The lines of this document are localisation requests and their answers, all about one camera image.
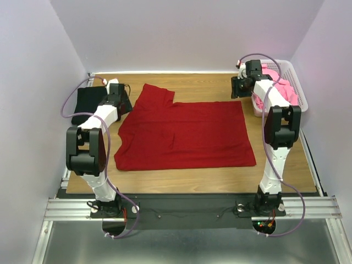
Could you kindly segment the red t-shirt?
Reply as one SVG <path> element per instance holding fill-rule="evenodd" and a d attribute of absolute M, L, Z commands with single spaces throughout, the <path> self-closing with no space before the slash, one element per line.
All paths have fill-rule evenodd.
<path fill-rule="evenodd" d="M 145 84 L 119 128 L 120 171 L 252 167 L 256 159 L 239 101 L 174 102 L 173 91 Z"/>

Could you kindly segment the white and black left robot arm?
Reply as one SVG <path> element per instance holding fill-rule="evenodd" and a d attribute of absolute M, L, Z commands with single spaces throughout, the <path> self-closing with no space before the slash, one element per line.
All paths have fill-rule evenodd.
<path fill-rule="evenodd" d="M 66 133 L 66 167 L 80 176 L 95 194 L 88 202 L 92 217 L 118 217 L 122 212 L 122 198 L 113 189 L 107 175 L 109 150 L 105 149 L 104 134 L 121 117 L 133 110 L 125 84 L 117 79 L 103 80 L 107 96 L 98 104 L 87 121 L 72 126 Z"/>

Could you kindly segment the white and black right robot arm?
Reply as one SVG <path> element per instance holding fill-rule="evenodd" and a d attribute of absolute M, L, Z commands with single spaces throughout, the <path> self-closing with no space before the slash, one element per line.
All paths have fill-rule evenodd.
<path fill-rule="evenodd" d="M 232 78 L 231 98 L 256 95 L 263 103 L 262 139 L 266 154 L 263 177 L 253 201 L 256 213 L 265 215 L 283 209 L 283 171 L 290 149 L 299 137 L 301 108 L 290 104 L 277 90 L 278 83 L 264 74 L 260 60 L 236 64 L 237 77 Z"/>

